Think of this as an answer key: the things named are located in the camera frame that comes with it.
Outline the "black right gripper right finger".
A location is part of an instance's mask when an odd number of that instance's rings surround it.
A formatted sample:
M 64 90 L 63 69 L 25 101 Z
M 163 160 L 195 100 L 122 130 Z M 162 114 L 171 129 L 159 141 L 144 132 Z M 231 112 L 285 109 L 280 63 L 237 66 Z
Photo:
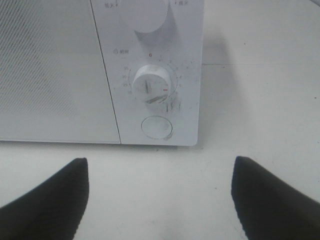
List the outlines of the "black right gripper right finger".
M 320 204 L 249 157 L 234 162 L 231 197 L 249 240 L 318 240 Z

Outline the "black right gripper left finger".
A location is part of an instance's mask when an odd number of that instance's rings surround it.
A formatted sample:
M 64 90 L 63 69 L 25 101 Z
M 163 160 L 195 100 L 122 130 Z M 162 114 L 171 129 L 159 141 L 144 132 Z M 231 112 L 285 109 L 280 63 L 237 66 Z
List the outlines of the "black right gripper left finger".
M 90 193 L 88 160 L 76 158 L 0 208 L 2 240 L 72 240 Z

